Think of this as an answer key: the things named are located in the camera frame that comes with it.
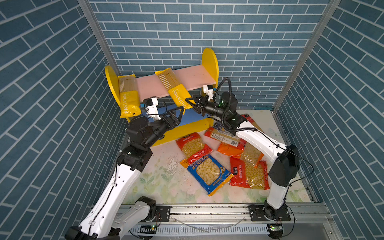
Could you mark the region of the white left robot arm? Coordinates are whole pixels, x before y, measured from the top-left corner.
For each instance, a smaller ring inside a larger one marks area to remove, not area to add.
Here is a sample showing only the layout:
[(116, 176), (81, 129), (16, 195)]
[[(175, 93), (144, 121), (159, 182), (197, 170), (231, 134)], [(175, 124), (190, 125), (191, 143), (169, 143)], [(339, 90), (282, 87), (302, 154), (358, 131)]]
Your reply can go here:
[(80, 225), (67, 230), (65, 239), (120, 240), (140, 221), (155, 217), (156, 201), (147, 197), (138, 199), (124, 215), (116, 215), (152, 157), (151, 147), (181, 123), (184, 110), (184, 107), (168, 110), (152, 123), (143, 115), (130, 121), (126, 129), (129, 140), (118, 155), (108, 186)]

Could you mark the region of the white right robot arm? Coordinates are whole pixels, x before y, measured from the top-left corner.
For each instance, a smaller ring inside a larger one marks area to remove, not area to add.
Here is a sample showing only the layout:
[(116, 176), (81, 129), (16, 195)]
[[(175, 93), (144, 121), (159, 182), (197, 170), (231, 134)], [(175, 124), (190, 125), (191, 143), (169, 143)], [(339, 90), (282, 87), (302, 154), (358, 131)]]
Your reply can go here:
[(268, 177), (272, 184), (264, 203), (264, 215), (268, 220), (275, 221), (288, 211), (286, 196), (300, 169), (298, 148), (270, 138), (239, 114), (238, 100), (232, 93), (231, 80), (225, 78), (218, 85), (218, 89), (225, 82), (228, 83), (229, 90), (221, 94), (221, 100), (218, 103), (215, 102), (217, 93), (214, 93), (212, 100), (209, 97), (196, 97), (186, 98), (186, 102), (198, 114), (215, 117), (227, 132), (245, 140), (270, 160), (272, 166)]

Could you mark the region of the yellow Pastatime spaghetti bag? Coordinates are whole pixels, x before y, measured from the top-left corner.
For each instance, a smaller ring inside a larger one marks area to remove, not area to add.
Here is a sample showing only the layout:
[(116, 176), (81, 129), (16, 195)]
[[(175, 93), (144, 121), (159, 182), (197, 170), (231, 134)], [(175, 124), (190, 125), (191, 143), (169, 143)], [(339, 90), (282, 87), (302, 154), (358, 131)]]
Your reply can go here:
[(119, 79), (120, 118), (132, 118), (142, 114), (137, 79), (128, 75)]
[(177, 107), (183, 106), (185, 110), (192, 108), (186, 102), (186, 98), (191, 97), (190, 93), (179, 81), (178, 77), (171, 68), (165, 69), (163, 71), (157, 71), (155, 74), (163, 83)]

